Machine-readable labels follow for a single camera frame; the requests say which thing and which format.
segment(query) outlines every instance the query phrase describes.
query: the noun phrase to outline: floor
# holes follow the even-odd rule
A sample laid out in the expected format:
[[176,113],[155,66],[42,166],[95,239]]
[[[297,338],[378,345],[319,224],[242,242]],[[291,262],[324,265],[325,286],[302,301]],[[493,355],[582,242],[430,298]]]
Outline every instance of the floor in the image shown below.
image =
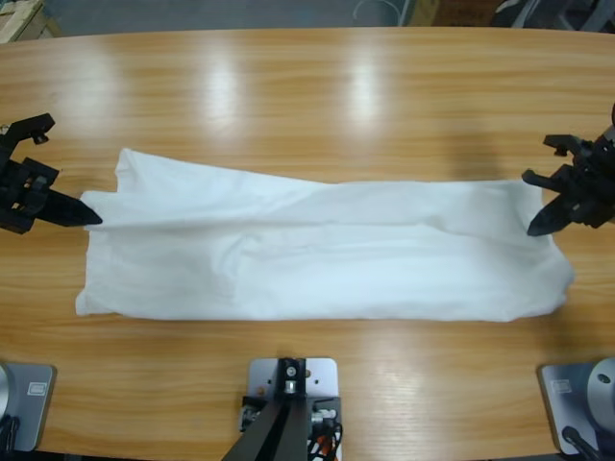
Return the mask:
[[199,29],[394,26],[398,21],[396,9],[402,10],[404,0],[388,3],[380,0],[46,0],[45,3],[65,35],[83,36]]

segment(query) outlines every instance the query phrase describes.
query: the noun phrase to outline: black mechanical arm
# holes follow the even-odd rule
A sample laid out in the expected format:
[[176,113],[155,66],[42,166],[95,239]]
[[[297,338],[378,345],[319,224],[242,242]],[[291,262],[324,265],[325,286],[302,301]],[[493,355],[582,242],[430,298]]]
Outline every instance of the black mechanical arm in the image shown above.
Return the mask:
[[0,228],[25,233],[35,219],[60,226],[100,224],[103,220],[78,199],[51,189],[60,173],[31,158],[22,163],[11,160],[20,141],[31,138],[35,144],[49,140],[47,132],[55,125],[51,115],[19,120],[0,133]]
[[529,225],[528,235],[561,231],[570,223],[597,228],[615,216],[615,106],[611,126],[595,141],[571,134],[549,134],[544,143],[555,155],[573,155],[572,165],[562,165],[550,177],[527,170],[523,181],[559,195]]

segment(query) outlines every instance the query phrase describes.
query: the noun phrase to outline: metal mounting plate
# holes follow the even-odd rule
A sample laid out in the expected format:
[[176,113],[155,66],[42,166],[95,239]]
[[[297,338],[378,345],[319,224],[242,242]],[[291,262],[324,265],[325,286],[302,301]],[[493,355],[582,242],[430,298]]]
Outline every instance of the metal mounting plate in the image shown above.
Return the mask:
[[[250,363],[249,397],[273,399],[277,358],[257,358]],[[339,397],[337,363],[332,358],[307,358],[306,392],[308,397]]]

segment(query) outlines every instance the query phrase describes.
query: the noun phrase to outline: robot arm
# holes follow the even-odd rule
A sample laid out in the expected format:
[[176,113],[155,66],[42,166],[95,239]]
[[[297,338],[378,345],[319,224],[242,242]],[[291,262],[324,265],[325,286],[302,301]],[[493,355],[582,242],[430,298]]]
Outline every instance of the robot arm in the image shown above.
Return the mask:
[[544,143],[555,155],[573,155],[572,165],[562,165],[549,178],[527,170],[523,181],[559,195],[532,220],[528,235],[561,231],[570,223],[598,228],[615,216],[615,106],[612,125],[595,141],[571,134],[549,134]]

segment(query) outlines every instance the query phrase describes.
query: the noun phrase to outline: black metal bracket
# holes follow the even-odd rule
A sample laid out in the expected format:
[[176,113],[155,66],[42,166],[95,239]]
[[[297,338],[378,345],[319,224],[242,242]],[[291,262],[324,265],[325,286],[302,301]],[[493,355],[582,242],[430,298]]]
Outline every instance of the black metal bracket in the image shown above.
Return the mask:
[[[243,435],[222,461],[333,461],[341,443],[339,398],[306,395],[306,360],[281,358],[272,400],[243,398]],[[319,411],[330,418],[319,418]],[[331,444],[323,454],[317,444]]]
[[49,113],[12,123],[0,133],[0,228],[25,233],[35,219],[60,226],[100,224],[102,219],[78,199],[51,190],[58,170],[31,158],[22,163],[11,160],[20,141],[35,144],[49,140],[55,125]]

